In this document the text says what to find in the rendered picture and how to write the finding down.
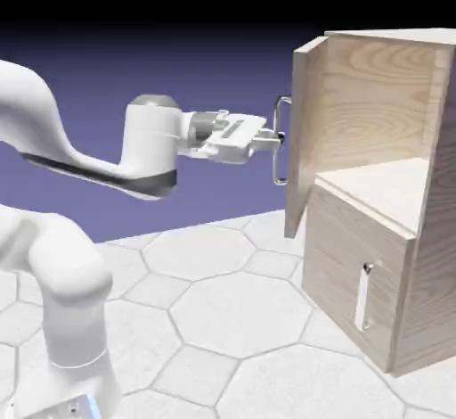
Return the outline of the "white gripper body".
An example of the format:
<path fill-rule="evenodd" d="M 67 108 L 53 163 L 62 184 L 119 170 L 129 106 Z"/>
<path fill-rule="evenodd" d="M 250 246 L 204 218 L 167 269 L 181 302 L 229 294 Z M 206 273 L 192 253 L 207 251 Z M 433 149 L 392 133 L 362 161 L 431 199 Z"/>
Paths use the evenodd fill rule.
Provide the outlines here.
<path fill-rule="evenodd" d="M 213 131 L 201 146 L 204 159 L 228 164 L 244 164 L 263 147 L 260 131 L 266 118 L 241 113 L 231 113 L 224 121 L 228 124 Z"/>

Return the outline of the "curved silver door handle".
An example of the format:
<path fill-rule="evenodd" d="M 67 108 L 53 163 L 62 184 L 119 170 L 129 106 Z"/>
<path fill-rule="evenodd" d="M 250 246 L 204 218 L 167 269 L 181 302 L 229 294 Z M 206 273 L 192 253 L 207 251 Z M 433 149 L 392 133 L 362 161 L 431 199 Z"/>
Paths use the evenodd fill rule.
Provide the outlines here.
<path fill-rule="evenodd" d="M 285 133 L 281 131 L 281 106 L 283 104 L 292 104 L 290 94 L 281 94 L 277 97 L 273 110 L 273 134 L 274 139 L 278 141 L 273 151 L 273 182 L 276 185 L 285 185 L 288 182 L 286 177 L 281 177 L 279 173 L 279 156 L 281 147 L 285 141 Z"/>

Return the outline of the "light wood hinged door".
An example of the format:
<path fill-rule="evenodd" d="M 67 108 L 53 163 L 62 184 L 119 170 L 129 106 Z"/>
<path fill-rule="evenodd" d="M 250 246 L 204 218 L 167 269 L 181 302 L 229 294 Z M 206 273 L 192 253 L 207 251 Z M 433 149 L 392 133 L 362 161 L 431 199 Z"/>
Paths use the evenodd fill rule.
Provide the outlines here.
<path fill-rule="evenodd" d="M 293 52 L 284 223 L 287 238 L 297 234 L 314 183 L 315 120 L 326 62 L 326 42 L 325 36 L 319 36 Z"/>

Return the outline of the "light wood cabinet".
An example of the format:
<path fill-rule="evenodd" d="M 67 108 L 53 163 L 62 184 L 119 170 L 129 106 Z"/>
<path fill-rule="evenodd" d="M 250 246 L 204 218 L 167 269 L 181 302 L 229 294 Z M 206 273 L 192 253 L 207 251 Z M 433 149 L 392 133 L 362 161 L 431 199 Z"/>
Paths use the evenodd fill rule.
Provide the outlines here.
<path fill-rule="evenodd" d="M 456 356 L 456 29 L 324 36 L 308 201 L 323 180 L 415 234 L 400 376 Z"/>

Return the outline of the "light wood closed door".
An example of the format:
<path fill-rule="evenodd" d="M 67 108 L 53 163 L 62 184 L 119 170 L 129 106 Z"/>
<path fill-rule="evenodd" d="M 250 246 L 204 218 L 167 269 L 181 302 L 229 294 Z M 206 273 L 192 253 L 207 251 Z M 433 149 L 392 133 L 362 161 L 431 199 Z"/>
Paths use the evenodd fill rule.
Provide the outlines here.
<path fill-rule="evenodd" d="M 306 209 L 303 287 L 306 294 L 380 369 L 390 372 L 416 236 L 329 183 L 318 180 Z M 364 333 L 354 324 L 359 276 L 370 274 Z"/>

